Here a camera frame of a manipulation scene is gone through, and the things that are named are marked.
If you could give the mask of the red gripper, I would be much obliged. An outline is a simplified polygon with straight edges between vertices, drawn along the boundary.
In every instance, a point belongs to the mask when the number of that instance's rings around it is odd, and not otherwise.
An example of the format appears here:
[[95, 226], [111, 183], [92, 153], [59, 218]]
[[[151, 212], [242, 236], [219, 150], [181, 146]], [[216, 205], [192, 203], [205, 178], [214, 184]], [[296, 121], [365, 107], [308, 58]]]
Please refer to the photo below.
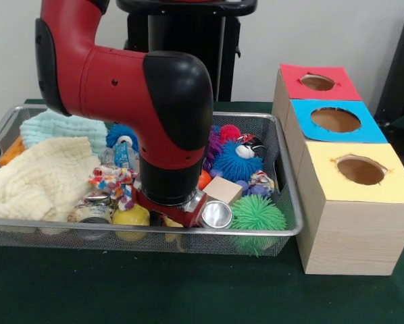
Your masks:
[[162, 213], [184, 227], [193, 227], [199, 222], [207, 198], [208, 195], [206, 193], [197, 190], [194, 197], [183, 205], [166, 206], [150, 201], [140, 190], [133, 190], [134, 203], [149, 211]]

